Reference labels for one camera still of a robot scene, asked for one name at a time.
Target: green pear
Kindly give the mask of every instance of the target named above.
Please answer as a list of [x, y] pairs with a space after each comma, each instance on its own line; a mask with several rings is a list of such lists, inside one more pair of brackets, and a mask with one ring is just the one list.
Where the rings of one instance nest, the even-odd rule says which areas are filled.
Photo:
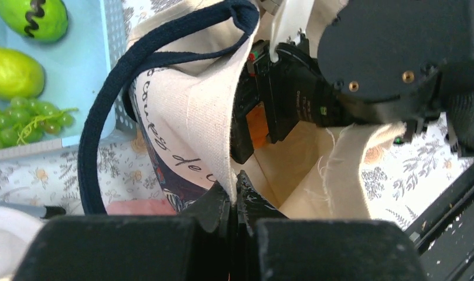
[[0, 0], [0, 16], [16, 33], [41, 42], [55, 42], [68, 28], [62, 0]]
[[0, 47], [0, 99], [37, 97], [43, 91], [43, 67], [30, 56]]

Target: pink object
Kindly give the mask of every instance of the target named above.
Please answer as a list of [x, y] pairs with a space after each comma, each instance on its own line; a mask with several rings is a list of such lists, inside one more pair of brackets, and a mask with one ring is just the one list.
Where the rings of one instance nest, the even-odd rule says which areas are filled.
[[116, 201], [106, 210], [109, 215], [176, 215], [167, 199]]

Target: grape bunch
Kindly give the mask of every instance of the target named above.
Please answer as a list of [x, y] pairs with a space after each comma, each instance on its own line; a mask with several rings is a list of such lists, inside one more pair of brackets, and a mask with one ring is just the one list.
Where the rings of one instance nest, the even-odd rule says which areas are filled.
[[57, 135], [70, 127], [74, 118], [47, 101], [15, 97], [5, 110], [0, 109], [0, 149], [40, 141], [44, 134]]

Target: green fruit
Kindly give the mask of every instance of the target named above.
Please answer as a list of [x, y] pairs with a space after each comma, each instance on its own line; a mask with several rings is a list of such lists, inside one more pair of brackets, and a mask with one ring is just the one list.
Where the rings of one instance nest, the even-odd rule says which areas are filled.
[[43, 132], [38, 129], [32, 129], [31, 133], [24, 139], [27, 143], [34, 143], [41, 140], [43, 137]]
[[28, 111], [22, 108], [16, 108], [13, 109], [11, 118], [14, 123], [26, 126], [32, 119], [32, 116], [30, 115], [30, 113], [28, 113]]
[[43, 91], [43, 67], [16, 50], [0, 47], [0, 99], [37, 97]]
[[37, 104], [37, 111], [39, 114], [49, 116], [57, 113], [59, 109], [50, 102], [47, 101], [41, 101]]
[[68, 28], [62, 0], [0, 0], [0, 16], [16, 33], [41, 42], [59, 40]]
[[0, 133], [0, 140], [6, 147], [16, 146], [18, 144], [18, 133], [12, 128], [3, 129]]
[[57, 135], [61, 131], [61, 126], [59, 124], [45, 122], [43, 130], [50, 135]]
[[0, 128], [10, 128], [14, 125], [14, 121], [10, 116], [0, 115]]
[[10, 105], [13, 108], [26, 108], [28, 106], [29, 101], [26, 98], [22, 97], [15, 97], [11, 99]]
[[71, 125], [74, 123], [74, 117], [69, 113], [64, 113], [61, 117], [59, 117], [57, 123], [63, 127], [71, 127]]

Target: cursive lettering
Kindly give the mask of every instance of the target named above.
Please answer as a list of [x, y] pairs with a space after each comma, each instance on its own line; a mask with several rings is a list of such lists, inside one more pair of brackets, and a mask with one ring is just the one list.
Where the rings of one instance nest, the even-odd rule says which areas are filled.
[[35, 38], [32, 31], [37, 31], [40, 26], [35, 22], [34, 18], [41, 19], [45, 16], [45, 11], [43, 10], [43, 5], [45, 0], [31, 0], [30, 7], [32, 10], [25, 13], [25, 19], [28, 22], [28, 25], [23, 29], [28, 37]]
[[[150, 69], [147, 71], [147, 76], [152, 76], [157, 70], [155, 68]], [[161, 136], [159, 131], [156, 129], [156, 125], [149, 120], [149, 112], [148, 112], [148, 107], [149, 107], [149, 87], [151, 85], [150, 81], [146, 81], [142, 87], [142, 102], [144, 103], [144, 114], [145, 114], [145, 120], [147, 123], [147, 131], [150, 131], [154, 135], [154, 142], [156, 143], [157, 147], [164, 150], [164, 151], [170, 151], [169, 149], [169, 144], [164, 140], [164, 138]], [[185, 159], [182, 156], [172, 154], [173, 159], [176, 160], [175, 167], [178, 166], [183, 166], [189, 169], [192, 172], [200, 173], [202, 172], [202, 168], [197, 164], [201, 163], [202, 161], [200, 158], [195, 158], [195, 159]], [[214, 178], [213, 174], [207, 174], [206, 179], [212, 183], [216, 182], [216, 179]]]
[[206, 176], [206, 180], [210, 181], [210, 182], [213, 182], [215, 183], [216, 182], [216, 179], [214, 178], [214, 175], [213, 174], [208, 174]]

